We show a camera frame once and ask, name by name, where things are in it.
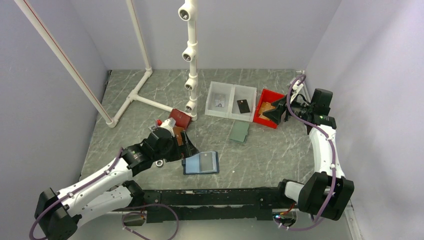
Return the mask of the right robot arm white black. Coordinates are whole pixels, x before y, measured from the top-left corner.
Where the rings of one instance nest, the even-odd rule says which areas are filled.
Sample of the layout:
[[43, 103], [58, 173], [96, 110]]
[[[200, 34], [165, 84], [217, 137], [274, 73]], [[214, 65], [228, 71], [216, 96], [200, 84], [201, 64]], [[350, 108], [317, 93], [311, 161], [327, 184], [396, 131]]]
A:
[[338, 159], [336, 120], [329, 115], [332, 98], [331, 91], [317, 88], [310, 102], [294, 99], [288, 103], [284, 96], [262, 114], [275, 124], [286, 122], [289, 117], [300, 120], [306, 126], [313, 149], [314, 173], [310, 179], [305, 184], [284, 179], [282, 190], [275, 194], [276, 203], [287, 208], [294, 202], [304, 213], [337, 221], [355, 186], [346, 179]]

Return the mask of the silver VIP credit card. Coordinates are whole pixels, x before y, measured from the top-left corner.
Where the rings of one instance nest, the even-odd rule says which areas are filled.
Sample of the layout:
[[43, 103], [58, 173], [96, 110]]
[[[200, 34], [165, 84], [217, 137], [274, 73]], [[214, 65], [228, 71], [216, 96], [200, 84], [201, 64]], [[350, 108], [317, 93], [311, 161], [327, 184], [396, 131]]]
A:
[[214, 94], [214, 106], [224, 108], [226, 106], [226, 95], [222, 93]]

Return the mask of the black credit card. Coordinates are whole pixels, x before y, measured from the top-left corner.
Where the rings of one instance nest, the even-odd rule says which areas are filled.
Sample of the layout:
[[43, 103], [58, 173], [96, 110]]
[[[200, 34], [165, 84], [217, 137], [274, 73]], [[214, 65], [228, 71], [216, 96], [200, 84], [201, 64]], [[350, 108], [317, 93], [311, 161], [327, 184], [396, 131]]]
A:
[[240, 114], [250, 113], [250, 107], [246, 99], [240, 99], [236, 101]]

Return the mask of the blue leather card holder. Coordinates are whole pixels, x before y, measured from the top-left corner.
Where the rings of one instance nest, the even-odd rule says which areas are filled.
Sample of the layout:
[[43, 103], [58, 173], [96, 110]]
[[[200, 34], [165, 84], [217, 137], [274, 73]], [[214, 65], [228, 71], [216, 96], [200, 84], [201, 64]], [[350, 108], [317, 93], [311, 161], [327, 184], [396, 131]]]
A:
[[220, 172], [217, 151], [199, 152], [181, 161], [184, 175], [207, 175]]

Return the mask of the orange card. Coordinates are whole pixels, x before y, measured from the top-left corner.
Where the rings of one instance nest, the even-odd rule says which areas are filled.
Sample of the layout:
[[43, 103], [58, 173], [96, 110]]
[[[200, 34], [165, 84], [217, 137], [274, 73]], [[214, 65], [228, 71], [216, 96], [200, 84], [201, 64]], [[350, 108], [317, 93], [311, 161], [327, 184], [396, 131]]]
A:
[[262, 104], [259, 108], [259, 111], [258, 111], [259, 118], [264, 119], [266, 121], [269, 121], [270, 119], [268, 117], [266, 117], [263, 114], [263, 112], [270, 111], [270, 110], [273, 110], [273, 109], [275, 109], [275, 107], [272, 106], [270, 102], [262, 102]]

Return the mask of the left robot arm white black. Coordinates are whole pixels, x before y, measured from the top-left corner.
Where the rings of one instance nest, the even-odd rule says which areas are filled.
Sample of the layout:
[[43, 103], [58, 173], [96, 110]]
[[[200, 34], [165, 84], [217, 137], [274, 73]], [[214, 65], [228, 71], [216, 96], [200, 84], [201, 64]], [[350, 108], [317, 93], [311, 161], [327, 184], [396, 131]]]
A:
[[107, 212], [139, 209], [146, 201], [145, 192], [133, 180], [136, 175], [159, 160], [180, 161], [199, 153], [185, 131], [181, 138], [179, 144], [173, 129], [158, 127], [140, 143], [121, 148], [110, 163], [85, 179], [59, 191], [44, 190], [29, 238], [35, 239], [39, 226], [44, 239], [67, 240], [78, 227]]

